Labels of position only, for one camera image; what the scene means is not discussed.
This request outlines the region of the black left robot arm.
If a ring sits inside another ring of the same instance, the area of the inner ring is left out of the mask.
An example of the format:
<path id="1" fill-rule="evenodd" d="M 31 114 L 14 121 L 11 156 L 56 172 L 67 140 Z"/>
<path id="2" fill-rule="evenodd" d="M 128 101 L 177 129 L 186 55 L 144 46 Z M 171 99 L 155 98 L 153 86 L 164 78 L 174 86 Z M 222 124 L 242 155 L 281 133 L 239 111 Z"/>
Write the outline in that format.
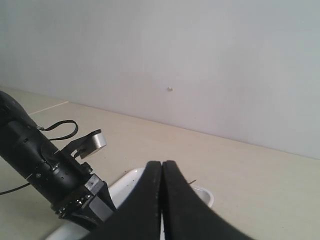
<path id="1" fill-rule="evenodd" d="M 5 92 L 0 94 L 0 155 L 27 183 L 50 202 L 60 219 L 88 231 L 104 223 L 116 210 L 107 183 L 91 166 L 79 163 L 106 146 L 100 129 L 58 149 L 24 108 Z"/>

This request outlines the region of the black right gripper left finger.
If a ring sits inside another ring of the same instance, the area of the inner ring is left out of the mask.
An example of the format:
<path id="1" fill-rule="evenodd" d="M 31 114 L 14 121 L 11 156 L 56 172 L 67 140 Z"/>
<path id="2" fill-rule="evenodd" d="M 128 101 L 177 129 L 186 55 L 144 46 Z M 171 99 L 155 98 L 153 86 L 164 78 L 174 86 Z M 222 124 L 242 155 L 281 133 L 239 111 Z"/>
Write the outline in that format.
<path id="1" fill-rule="evenodd" d="M 159 240 L 162 164 L 149 161 L 134 189 L 119 208 L 86 240 Z"/>

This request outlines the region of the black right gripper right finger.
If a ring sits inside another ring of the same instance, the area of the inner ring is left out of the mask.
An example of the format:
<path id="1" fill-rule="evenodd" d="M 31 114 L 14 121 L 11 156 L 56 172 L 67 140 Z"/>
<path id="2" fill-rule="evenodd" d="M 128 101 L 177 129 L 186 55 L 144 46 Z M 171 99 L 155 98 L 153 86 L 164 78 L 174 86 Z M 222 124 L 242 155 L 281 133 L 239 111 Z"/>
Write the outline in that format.
<path id="1" fill-rule="evenodd" d="M 162 164 L 162 214 L 166 240 L 251 240 L 216 214 L 193 191 L 177 163 Z"/>

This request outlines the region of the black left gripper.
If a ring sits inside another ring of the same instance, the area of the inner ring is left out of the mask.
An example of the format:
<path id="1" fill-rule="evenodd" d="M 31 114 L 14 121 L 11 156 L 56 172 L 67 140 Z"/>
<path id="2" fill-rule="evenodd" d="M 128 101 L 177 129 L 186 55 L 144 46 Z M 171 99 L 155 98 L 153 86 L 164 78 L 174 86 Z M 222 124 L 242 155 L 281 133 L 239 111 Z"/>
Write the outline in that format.
<path id="1" fill-rule="evenodd" d="M 51 209 L 60 219 L 68 220 L 90 232 L 117 210 L 107 183 L 96 174 L 92 174 L 85 184 L 53 204 Z"/>

